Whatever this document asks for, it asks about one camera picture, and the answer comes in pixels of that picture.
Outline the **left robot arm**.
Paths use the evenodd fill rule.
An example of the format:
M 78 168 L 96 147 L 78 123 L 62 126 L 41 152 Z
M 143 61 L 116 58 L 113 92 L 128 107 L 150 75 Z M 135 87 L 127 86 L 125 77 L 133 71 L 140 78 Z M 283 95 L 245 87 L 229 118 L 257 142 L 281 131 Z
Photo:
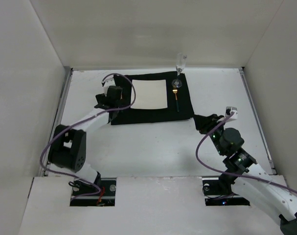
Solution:
M 60 124 L 55 128 L 54 137 L 57 140 L 50 146 L 48 161 L 56 168 L 50 172 L 75 177 L 85 184 L 93 183 L 100 187 L 100 173 L 86 160 L 88 132 L 98 130 L 117 117 L 119 108 L 126 106 L 122 91 L 120 86 L 108 86 L 104 93 L 96 96 L 98 104 L 78 121 L 77 126 L 67 130 L 66 125 Z

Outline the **clear champagne glass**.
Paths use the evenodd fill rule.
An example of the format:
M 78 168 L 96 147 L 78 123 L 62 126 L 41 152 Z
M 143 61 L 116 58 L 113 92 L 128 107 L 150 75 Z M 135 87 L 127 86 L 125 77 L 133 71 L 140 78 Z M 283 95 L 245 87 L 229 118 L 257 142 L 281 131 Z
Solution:
M 176 72 L 177 72 L 177 76 L 172 81 L 172 85 L 175 88 L 180 88 L 182 86 L 182 81 L 180 80 L 180 75 L 181 75 L 182 71 L 185 68 L 186 60 L 187 60 L 187 55 L 186 54 L 184 54 L 184 53 L 178 53 L 177 54 L 177 58 L 176 58 Z

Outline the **square white plate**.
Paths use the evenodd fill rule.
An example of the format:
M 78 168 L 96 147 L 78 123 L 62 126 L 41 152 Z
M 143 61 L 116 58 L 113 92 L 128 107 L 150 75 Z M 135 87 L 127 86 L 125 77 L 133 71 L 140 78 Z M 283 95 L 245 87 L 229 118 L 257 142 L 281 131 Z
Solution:
M 166 80 L 132 80 L 136 99 L 131 109 L 158 110 L 168 108 Z

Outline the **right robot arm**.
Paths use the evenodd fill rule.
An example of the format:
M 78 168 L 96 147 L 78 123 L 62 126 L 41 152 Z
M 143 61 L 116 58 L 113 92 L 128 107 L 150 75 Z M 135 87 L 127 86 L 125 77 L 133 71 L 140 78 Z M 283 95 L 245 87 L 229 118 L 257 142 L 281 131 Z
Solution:
M 219 184 L 227 194 L 237 194 L 267 214 L 284 235 L 297 235 L 297 190 L 279 184 L 262 168 L 257 160 L 243 149 L 244 139 L 226 122 L 237 118 L 236 111 L 225 116 L 194 115 L 196 130 L 203 135 L 201 142 L 210 138 L 219 155 L 224 157 L 225 171 L 205 164 L 204 167 L 220 174 Z

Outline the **gold fork green handle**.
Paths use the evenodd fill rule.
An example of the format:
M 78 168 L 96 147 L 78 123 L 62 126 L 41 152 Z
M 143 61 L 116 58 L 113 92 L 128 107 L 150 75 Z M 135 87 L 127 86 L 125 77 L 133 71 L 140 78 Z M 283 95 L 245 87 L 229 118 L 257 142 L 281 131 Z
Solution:
M 179 108 L 179 103 L 178 103 L 178 96 L 177 96 L 177 93 L 178 93 L 178 89 L 175 85 L 173 85 L 173 94 L 175 95 L 175 101 L 176 101 L 176 110 L 177 112 L 180 111 L 180 108 Z

